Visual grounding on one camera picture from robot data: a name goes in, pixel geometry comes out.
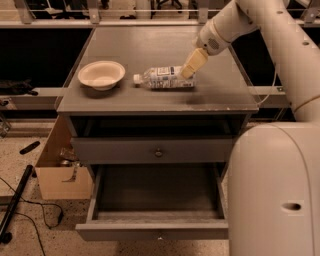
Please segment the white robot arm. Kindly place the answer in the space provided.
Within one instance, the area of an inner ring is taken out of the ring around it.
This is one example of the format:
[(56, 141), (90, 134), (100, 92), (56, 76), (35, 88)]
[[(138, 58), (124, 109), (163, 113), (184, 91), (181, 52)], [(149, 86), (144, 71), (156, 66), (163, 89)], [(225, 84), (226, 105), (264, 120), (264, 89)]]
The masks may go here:
[(260, 30), (294, 114), (258, 125), (228, 164), (230, 256), (320, 256), (320, 50), (288, 0), (231, 0), (200, 30), (189, 77), (238, 37)]

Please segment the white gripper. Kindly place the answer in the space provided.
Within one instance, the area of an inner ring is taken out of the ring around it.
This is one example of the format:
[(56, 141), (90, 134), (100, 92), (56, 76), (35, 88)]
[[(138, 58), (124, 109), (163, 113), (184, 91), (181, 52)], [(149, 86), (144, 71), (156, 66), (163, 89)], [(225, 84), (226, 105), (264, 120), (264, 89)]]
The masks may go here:
[(218, 55), (228, 48), (230, 43), (220, 36), (214, 21), (210, 20), (200, 29), (193, 40), (193, 45), (196, 49), (188, 56), (181, 67), (180, 76), (183, 79), (192, 77), (206, 64), (208, 55)]

